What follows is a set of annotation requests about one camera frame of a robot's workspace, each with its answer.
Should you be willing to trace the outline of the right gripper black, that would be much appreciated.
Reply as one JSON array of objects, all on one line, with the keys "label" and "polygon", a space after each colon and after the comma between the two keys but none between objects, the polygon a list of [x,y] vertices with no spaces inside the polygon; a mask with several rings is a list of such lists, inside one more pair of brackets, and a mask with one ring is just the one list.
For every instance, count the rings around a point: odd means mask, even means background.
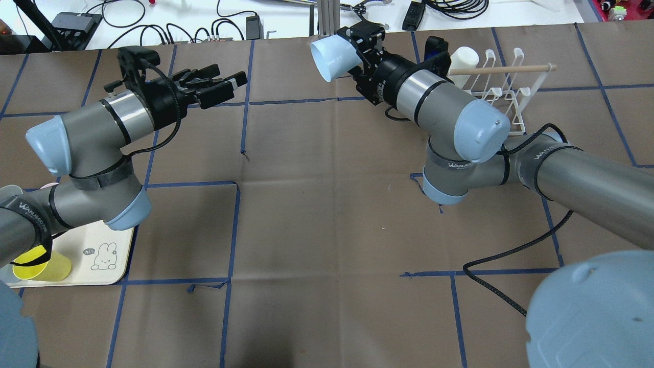
[{"label": "right gripper black", "polygon": [[355,55],[362,61],[348,70],[357,91],[373,105],[385,102],[397,106],[402,84],[416,70],[415,61],[384,49],[386,28],[383,24],[360,21],[340,28],[337,35],[355,49]]}]

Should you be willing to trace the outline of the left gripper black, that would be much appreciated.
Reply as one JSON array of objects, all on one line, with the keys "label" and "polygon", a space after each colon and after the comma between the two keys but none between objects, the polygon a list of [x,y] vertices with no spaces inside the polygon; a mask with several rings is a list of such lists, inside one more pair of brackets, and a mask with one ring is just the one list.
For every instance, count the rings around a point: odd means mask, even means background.
[{"label": "left gripper black", "polygon": [[216,63],[201,69],[182,69],[168,77],[157,68],[159,54],[143,46],[119,48],[117,59],[121,78],[106,84],[105,91],[113,93],[119,86],[132,91],[149,111],[154,130],[186,117],[192,103],[208,109],[231,100],[235,91],[248,82],[245,72],[214,79],[220,75]]}]

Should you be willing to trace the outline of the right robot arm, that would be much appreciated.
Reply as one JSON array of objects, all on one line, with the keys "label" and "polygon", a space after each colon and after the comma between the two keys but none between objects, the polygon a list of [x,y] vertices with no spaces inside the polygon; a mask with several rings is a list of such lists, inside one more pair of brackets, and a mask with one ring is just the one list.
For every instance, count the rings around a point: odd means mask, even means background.
[{"label": "right robot arm", "polygon": [[[442,205],[460,203],[477,187],[520,182],[567,214],[540,237],[470,261],[464,274],[526,318],[531,367],[652,367],[652,175],[572,145],[555,124],[509,137],[510,120],[458,88],[448,43],[429,37],[414,63],[383,47],[385,29],[369,21],[339,29],[327,45],[312,44],[327,81],[349,73],[374,105],[387,103],[428,133],[423,193]],[[553,236],[579,214],[638,246],[566,265],[538,286],[528,307],[472,273]]]}]

